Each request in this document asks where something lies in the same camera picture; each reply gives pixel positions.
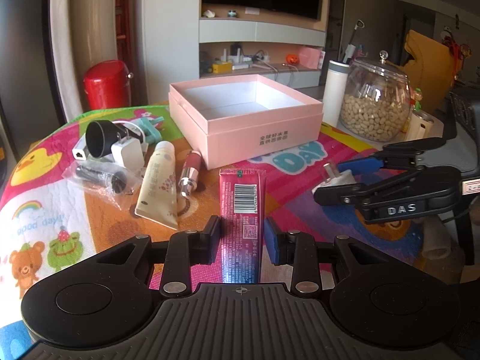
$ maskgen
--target lipstick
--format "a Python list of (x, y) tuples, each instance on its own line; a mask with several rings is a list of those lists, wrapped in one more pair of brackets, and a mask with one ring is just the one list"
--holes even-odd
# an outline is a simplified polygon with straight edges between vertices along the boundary
[(192, 150), (188, 153), (178, 182), (183, 197), (190, 196), (197, 189), (198, 172), (201, 164), (202, 155), (198, 151)]

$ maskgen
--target jar lid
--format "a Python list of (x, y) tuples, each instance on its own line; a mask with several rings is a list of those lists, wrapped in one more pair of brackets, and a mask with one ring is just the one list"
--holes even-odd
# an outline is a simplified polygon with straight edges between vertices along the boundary
[(374, 61), (372, 59), (368, 59), (367, 57), (360, 56), (356, 58), (352, 64), (361, 66), (362, 68), (368, 69), (369, 71), (377, 73), (381, 76), (391, 77), (397, 81), (407, 83), (409, 81), (408, 76), (396, 66), (387, 64), (387, 58), (388, 53), (385, 50), (382, 50), (380, 52), (380, 61)]

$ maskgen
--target ridged gray surface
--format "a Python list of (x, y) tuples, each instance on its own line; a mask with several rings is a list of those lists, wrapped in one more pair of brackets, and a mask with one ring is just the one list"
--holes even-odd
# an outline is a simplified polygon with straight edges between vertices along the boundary
[(207, 283), (188, 298), (167, 300), (144, 330), (117, 345), (71, 351), (40, 343), (25, 359), (460, 359), (443, 344), (413, 351), (369, 346), (343, 333), (316, 300), (296, 298), (279, 284), (242, 285), (244, 293), (239, 287)]
[(438, 149), (428, 150), (417, 156), (417, 165), (435, 167), (449, 165), (460, 172), (472, 171), (478, 162), (477, 145), (465, 129), (457, 122), (457, 136)]

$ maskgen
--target beige cup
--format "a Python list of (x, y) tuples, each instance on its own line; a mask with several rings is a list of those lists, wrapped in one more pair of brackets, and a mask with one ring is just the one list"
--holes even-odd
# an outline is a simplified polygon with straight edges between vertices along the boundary
[(405, 141), (427, 138), (433, 125), (434, 119), (429, 114), (422, 110), (413, 111)]

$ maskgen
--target cartoon bear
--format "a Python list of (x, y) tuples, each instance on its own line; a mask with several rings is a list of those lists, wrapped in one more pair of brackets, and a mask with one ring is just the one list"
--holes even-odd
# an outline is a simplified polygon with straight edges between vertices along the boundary
[(17, 280), (15, 287), (20, 287), (20, 299), (23, 298), (28, 288), (38, 281), (35, 274), (42, 266), (42, 252), (45, 249), (43, 242), (22, 245), (19, 251), (14, 250), (10, 255), (11, 274)]
[(50, 250), (46, 256), (49, 266), (58, 272), (63, 267), (71, 266), (80, 261), (83, 254), (83, 245), (80, 242), (80, 233), (69, 234), (65, 226), (60, 226), (58, 237), (49, 244)]

